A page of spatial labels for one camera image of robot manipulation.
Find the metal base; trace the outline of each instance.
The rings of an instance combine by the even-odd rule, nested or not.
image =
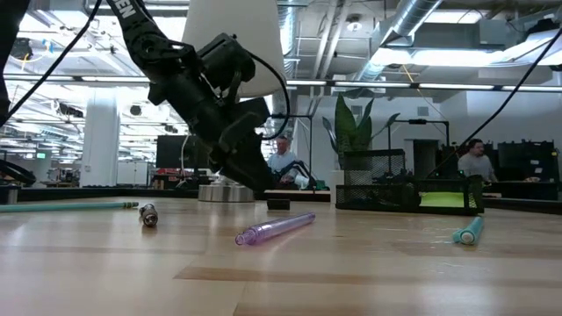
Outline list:
[[[199,201],[219,203],[254,202],[254,191],[238,184],[199,185]]]

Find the cable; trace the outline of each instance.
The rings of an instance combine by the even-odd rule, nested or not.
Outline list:
[[[25,101],[27,101],[27,99],[35,92],[35,90],[37,90],[40,87],[40,85],[46,81],[46,79],[54,72],[57,66],[59,66],[59,64],[62,62],[64,57],[68,54],[68,52],[70,52],[72,47],[74,47],[74,45],[76,45],[78,40],[82,38],[82,36],[86,33],[86,31],[88,31],[88,28],[90,27],[90,23],[91,21],[93,21],[94,17],[96,16],[97,10],[99,9],[101,3],[102,0],[96,1],[96,5],[94,5],[94,9],[91,11],[90,16],[88,17],[88,21],[86,21],[86,24],[84,25],[82,30],[80,30],[80,32],[78,32],[78,34],[68,44],[68,46],[64,48],[61,55],[59,55],[59,58],[57,58],[56,61],[53,62],[53,64],[51,65],[51,67],[49,67],[49,69],[47,69],[45,74],[43,74],[43,76],[32,86],[32,88],[29,89],[27,93],[25,93],[25,95],[16,103],[16,105],[14,105],[11,108],[8,114],[0,118],[0,127],[4,126],[4,124],[6,124],[6,122],[16,113],[16,111],[19,110],[19,108],[25,103]]]
[[[455,149],[455,151],[452,154],[450,154],[441,163],[439,163],[439,165],[437,167],[435,167],[431,172],[429,172],[428,177],[435,174],[450,158],[457,155],[457,152],[460,148],[464,147],[465,144],[468,141],[470,141],[476,134],[478,134],[481,130],[483,130],[484,127],[486,127],[488,124],[490,124],[490,122],[493,119],[495,119],[501,113],[501,111],[503,111],[503,109],[506,107],[506,105],[508,105],[509,101],[511,101],[511,99],[513,98],[515,93],[517,93],[519,88],[521,88],[521,86],[525,83],[525,81],[530,76],[530,74],[533,72],[533,70],[537,67],[538,63],[544,58],[544,56],[546,55],[546,53],[548,53],[548,51],[551,49],[551,47],[554,45],[554,43],[556,43],[558,41],[558,38],[560,37],[560,35],[562,35],[562,28],[560,28],[558,30],[558,32],[556,33],[556,35],[554,35],[554,37],[552,38],[552,40],[548,44],[548,46],[546,46],[544,48],[543,52],[537,57],[535,62],[533,62],[533,64],[529,67],[529,69],[527,70],[525,75],[523,75],[523,77],[521,78],[519,83],[514,87],[513,91],[511,91],[511,93],[509,93],[509,96],[506,98],[506,100],[503,101],[503,104],[501,104],[500,108],[498,110],[496,110],[496,112],[494,112],[494,114],[492,114],[492,116],[489,119],[487,119],[484,123],[482,123],[482,125],[479,128],[477,128],[476,131],[472,132],[472,134],[470,136],[468,136],[466,138],[466,140],[464,140],[462,143],[460,143],[458,145],[458,148]]]
[[[410,82],[414,82],[414,78],[412,77],[412,75],[410,75],[410,72],[407,71],[406,66],[402,65],[402,68],[404,69],[404,71],[406,71],[406,75],[408,78],[410,78]],[[416,89],[418,91],[418,93],[420,94],[421,98],[423,99],[423,101],[425,101],[427,104],[429,104],[429,106],[431,106],[433,108],[433,110],[435,110],[437,113],[439,113],[439,115],[441,115],[441,118],[443,118],[444,120],[448,121],[448,119],[439,111],[437,110],[437,108],[430,102],[428,101],[428,99],[423,95],[423,93],[420,91],[420,89]],[[447,136],[439,127],[436,126],[435,123],[431,123],[431,125],[437,130],[439,131],[439,133],[441,133],[441,135],[443,136]]]
[[[281,135],[281,133],[287,127],[287,124],[289,124],[289,115],[291,114],[291,104],[289,102],[289,92],[287,91],[287,86],[285,85],[285,80],[283,80],[281,75],[269,63],[267,63],[267,61],[264,61],[263,59],[259,58],[258,56],[252,54],[252,52],[250,52],[250,51],[247,51],[247,52],[250,56],[252,56],[253,59],[255,59],[257,62],[261,63],[264,67],[266,67],[279,80],[279,83],[281,84],[281,89],[283,89],[283,94],[285,95],[285,103],[286,103],[287,113],[285,114],[285,119],[283,120],[283,124],[281,125],[281,127],[279,127],[279,130],[275,134],[262,138],[262,140],[274,140],[277,137],[279,137],[279,135]]]

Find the black cable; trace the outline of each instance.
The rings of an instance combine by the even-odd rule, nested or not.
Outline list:
[[[275,134],[273,134],[272,136],[262,138],[262,140],[274,140],[277,137],[279,137],[279,135],[281,135],[281,133],[287,127],[287,124],[289,124],[289,115],[291,114],[291,104],[289,102],[289,92],[287,91],[287,86],[285,85],[285,80],[283,80],[283,77],[281,77],[281,75],[269,63],[267,63],[267,61],[264,61],[263,59],[259,58],[258,56],[252,54],[252,52],[249,52],[249,51],[247,51],[247,52],[250,56],[252,56],[253,59],[255,59],[257,62],[261,63],[264,67],[266,67],[279,80],[279,83],[281,84],[281,88],[283,89],[283,94],[285,95],[285,103],[286,103],[287,113],[285,114],[285,119],[283,120],[283,124],[281,125],[281,127],[279,127],[279,130]]]
[[[503,111],[503,109],[506,107],[506,105],[508,105],[509,101],[511,101],[515,93],[517,93],[519,88],[521,88],[521,86],[525,83],[529,75],[537,67],[538,63],[544,58],[544,56],[546,55],[546,53],[548,53],[548,51],[551,49],[554,43],[556,43],[560,35],[562,35],[562,28],[558,30],[556,35],[554,35],[554,37],[552,38],[551,42],[544,48],[543,52],[537,57],[535,62],[533,62],[533,64],[529,67],[525,75],[523,75],[519,83],[514,87],[513,91],[511,91],[511,93],[509,93],[509,96],[506,98],[506,100],[503,101],[503,104],[500,106],[500,108],[496,110],[496,112],[494,112],[494,114],[492,114],[492,116],[489,119],[487,119],[484,123],[482,123],[482,125],[479,128],[477,128],[476,131],[474,131],[470,136],[468,136],[465,141],[460,143],[458,145],[458,148],[455,149],[455,151],[452,154],[450,154],[447,158],[445,158],[445,160],[439,163],[437,167],[435,167],[431,172],[429,172],[428,177],[433,176],[433,174],[435,174],[450,158],[457,155],[457,152],[460,150],[460,148],[464,147],[468,141],[470,141],[476,134],[478,134],[481,130],[483,130],[484,127],[486,127],[493,119],[495,119],[501,113],[501,111]]]
[[[91,23],[91,21],[94,20],[94,17],[96,16],[97,10],[99,9],[99,6],[101,5],[101,3],[102,3],[102,0],[96,1],[96,5],[94,5],[94,9],[91,11],[90,16],[88,17],[88,21],[86,21],[86,24],[84,25],[82,30],[80,30],[80,32],[78,32],[78,34],[68,44],[68,46],[66,46],[64,48],[61,55],[56,59],[56,61],[53,62],[51,67],[49,67],[49,69],[47,69],[45,74],[43,74],[43,76],[32,86],[32,88],[29,89],[27,91],[27,93],[25,93],[25,95],[21,99],[19,99],[19,101],[11,108],[11,110],[8,112],[8,114],[6,114],[6,116],[0,118],[0,127],[4,126],[4,124],[6,124],[6,122],[25,103],[25,101],[27,101],[27,99],[41,86],[41,84],[43,84],[46,81],[46,79],[53,73],[53,71],[57,68],[57,66],[59,66],[59,64],[64,59],[64,57],[68,54],[68,52],[70,52],[72,47],[74,47],[74,45],[76,45],[78,40],[80,40],[82,38],[82,36],[86,33],[86,31],[88,31],[88,28],[90,27],[90,23]]]

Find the green plant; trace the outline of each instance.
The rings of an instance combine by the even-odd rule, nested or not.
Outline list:
[[[334,131],[330,121],[327,118],[322,118],[322,124],[328,132],[332,148],[338,155],[341,168],[343,167],[343,154],[345,152],[368,150],[373,138],[382,133],[400,115],[399,113],[393,114],[385,126],[372,135],[371,110],[373,101],[374,99],[365,106],[364,115],[357,120],[359,122],[357,123],[351,109],[345,104],[343,95],[340,94],[335,103]]]

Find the wall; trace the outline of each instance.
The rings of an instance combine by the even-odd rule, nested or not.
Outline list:
[[[305,111],[310,98],[299,96],[299,109]],[[348,106],[352,105],[362,105],[366,106],[369,103],[368,98],[359,99],[346,99],[346,104]],[[328,185],[331,185],[331,174],[332,171],[338,169],[337,159],[334,150],[330,146],[328,133],[322,125],[322,117],[326,117],[334,126],[334,111],[335,111],[336,97],[324,97],[322,98],[318,110],[313,118],[313,173],[319,179],[325,180]],[[439,109],[439,104],[433,104],[437,109]],[[381,129],[388,118],[396,112],[400,113],[399,119],[419,119],[417,116],[418,106],[428,106],[428,104],[420,97],[397,97],[391,101],[386,98],[376,98],[371,111],[371,118],[373,123],[373,133]],[[424,117],[424,119],[441,119],[440,114],[429,107],[429,116]],[[444,133],[444,126],[437,125],[437,128],[441,129]],[[413,167],[413,150],[411,148],[406,148],[407,145],[412,146],[412,141],[408,140],[440,140],[444,141],[444,134],[440,133],[435,126],[411,126],[404,123],[396,123],[393,125],[392,129],[392,148],[403,148],[407,152],[407,166]],[[296,147],[296,154],[299,159],[305,160],[307,157],[303,157],[306,153],[306,147],[303,147],[302,136],[304,133],[296,130],[295,135],[297,139],[297,144],[293,143],[293,147]],[[387,149],[388,140],[386,131],[382,132],[377,136],[373,143],[373,149]]]
[[[560,73],[544,85],[560,86]],[[451,122],[451,140],[461,142],[484,123],[508,97],[507,92],[467,91],[441,104]],[[554,140],[562,149],[562,94],[517,92],[504,110],[475,137],[503,141]]]
[[[32,170],[33,169],[33,160],[29,160],[29,159],[21,159],[18,158],[16,155],[8,155],[7,157],[7,161],[8,162],[12,162],[17,164],[19,167],[24,168],[24,169],[28,169],[28,170]]]

